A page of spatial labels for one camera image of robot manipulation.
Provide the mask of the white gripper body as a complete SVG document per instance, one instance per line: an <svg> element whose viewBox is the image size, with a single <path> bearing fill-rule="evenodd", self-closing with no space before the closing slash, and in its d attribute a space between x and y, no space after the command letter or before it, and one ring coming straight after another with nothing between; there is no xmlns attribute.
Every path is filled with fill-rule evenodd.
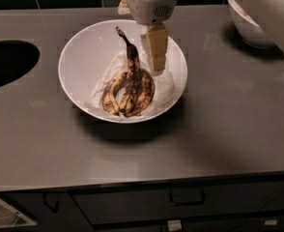
<svg viewBox="0 0 284 232"><path fill-rule="evenodd" d="M161 24L169 19L178 0L128 0L129 12L141 25Z"/></svg>

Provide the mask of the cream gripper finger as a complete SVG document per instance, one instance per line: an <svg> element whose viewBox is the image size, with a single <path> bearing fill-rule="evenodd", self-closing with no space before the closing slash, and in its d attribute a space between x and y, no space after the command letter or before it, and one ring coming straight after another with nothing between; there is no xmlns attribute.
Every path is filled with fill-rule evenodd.
<svg viewBox="0 0 284 232"><path fill-rule="evenodd" d="M165 69L168 45L168 30L165 25L149 25L146 32L141 35L141 43L147 55L151 71L163 71Z"/></svg>
<svg viewBox="0 0 284 232"><path fill-rule="evenodd" d="M119 15L129 15L129 6L128 6L128 0L121 0L118 5L118 14Z"/></svg>

